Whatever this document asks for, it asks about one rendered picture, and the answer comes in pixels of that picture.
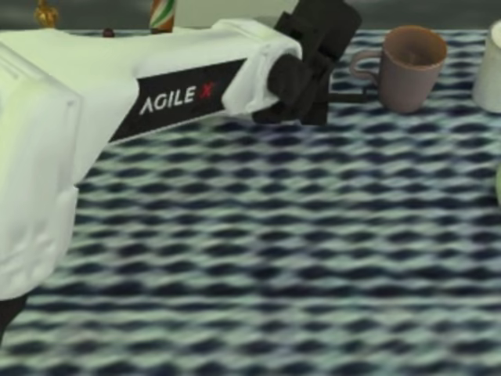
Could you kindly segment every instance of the robotic arm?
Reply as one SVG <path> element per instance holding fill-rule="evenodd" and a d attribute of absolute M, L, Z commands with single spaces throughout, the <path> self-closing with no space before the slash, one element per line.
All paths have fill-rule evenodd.
<path fill-rule="evenodd" d="M 301 0 L 275 29 L 0 33 L 0 341 L 69 248 L 76 185 L 109 142 L 214 114 L 304 119 L 317 104 L 325 123 L 320 93 L 360 22 L 341 0 Z"/>

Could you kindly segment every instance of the agile x logo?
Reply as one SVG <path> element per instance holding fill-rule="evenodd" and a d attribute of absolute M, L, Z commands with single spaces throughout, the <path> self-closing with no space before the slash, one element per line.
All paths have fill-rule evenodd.
<path fill-rule="evenodd" d="M 140 78 L 138 99 L 111 142 L 224 110 L 222 96 L 244 61 Z"/>

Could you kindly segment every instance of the table surface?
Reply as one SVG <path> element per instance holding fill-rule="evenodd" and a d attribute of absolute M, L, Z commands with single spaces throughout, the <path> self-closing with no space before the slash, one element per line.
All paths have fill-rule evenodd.
<path fill-rule="evenodd" d="M 107 148 L 0 374 L 501 374 L 501 117 L 470 100 L 485 33 L 443 35 L 418 114 L 335 104 L 325 127 L 225 119 Z M 357 35 L 336 91 L 382 37 Z"/>

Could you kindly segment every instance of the gold object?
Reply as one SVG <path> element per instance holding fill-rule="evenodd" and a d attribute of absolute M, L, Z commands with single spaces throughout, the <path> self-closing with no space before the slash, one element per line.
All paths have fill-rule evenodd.
<path fill-rule="evenodd" d="M 59 12 L 53 6 L 47 4 L 46 0 L 38 0 L 38 6 L 34 11 L 34 18 L 42 27 L 56 27 L 59 19 Z"/>

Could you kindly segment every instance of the white cup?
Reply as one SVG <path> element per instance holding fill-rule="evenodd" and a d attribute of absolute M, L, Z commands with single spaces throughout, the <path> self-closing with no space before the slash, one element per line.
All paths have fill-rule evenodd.
<path fill-rule="evenodd" d="M 488 112 L 501 113 L 501 20 L 488 30 L 484 57 L 473 87 L 473 101 Z"/>

